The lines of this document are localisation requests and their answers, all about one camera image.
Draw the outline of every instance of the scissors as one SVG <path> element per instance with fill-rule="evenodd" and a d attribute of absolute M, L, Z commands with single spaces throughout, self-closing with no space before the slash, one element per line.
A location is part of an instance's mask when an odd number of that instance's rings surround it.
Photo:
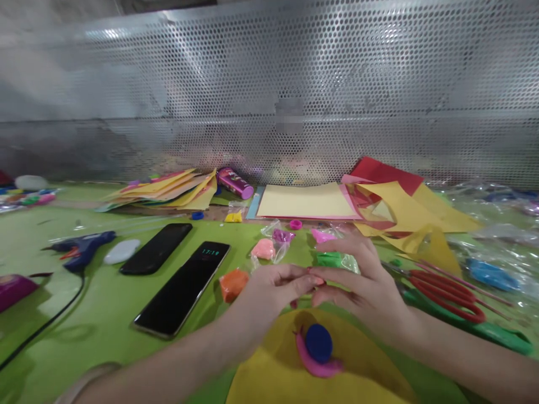
<path fill-rule="evenodd" d="M 474 324 L 485 322 L 484 312 L 475 305 L 479 299 L 464 286 L 443 276 L 422 270 L 405 270 L 384 261 L 382 261 L 382 266 L 386 270 L 395 271 L 405 276 L 419 292 L 458 317 Z M 473 314 L 455 305 L 468 309 Z"/>

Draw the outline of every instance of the purple container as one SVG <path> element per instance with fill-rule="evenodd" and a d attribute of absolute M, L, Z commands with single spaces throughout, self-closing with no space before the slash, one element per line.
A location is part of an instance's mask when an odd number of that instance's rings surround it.
<path fill-rule="evenodd" d="M 20 275 L 0 276 L 0 313 L 37 288 L 34 282 Z"/>
<path fill-rule="evenodd" d="M 234 172 L 230 167 L 221 168 L 217 172 L 219 183 L 233 194 L 242 199 L 249 199 L 253 196 L 254 188 L 243 178 Z"/>

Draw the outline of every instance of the black smartphone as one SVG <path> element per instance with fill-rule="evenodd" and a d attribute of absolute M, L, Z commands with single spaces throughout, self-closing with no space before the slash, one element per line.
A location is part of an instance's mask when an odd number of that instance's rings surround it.
<path fill-rule="evenodd" d="M 167 224 L 122 265 L 120 273 L 150 275 L 157 272 L 192 228 L 190 223 Z"/>
<path fill-rule="evenodd" d="M 133 326 L 172 339 L 197 303 L 230 250 L 228 244 L 204 241 L 133 321 Z"/>

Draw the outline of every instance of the perforated metal sheet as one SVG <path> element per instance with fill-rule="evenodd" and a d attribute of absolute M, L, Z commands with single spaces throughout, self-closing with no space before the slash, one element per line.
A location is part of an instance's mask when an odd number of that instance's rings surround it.
<path fill-rule="evenodd" d="M 314 185 L 371 155 L 539 187 L 537 1 L 244 2 L 0 37 L 0 165 Z"/>

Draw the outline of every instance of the cylindrical container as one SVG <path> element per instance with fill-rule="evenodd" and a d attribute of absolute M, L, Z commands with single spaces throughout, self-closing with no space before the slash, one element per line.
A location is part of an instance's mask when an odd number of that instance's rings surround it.
<path fill-rule="evenodd" d="M 217 172 L 218 182 L 233 194 L 242 199 L 249 199 L 253 196 L 254 188 L 243 178 L 234 172 L 230 167 L 221 168 Z"/>

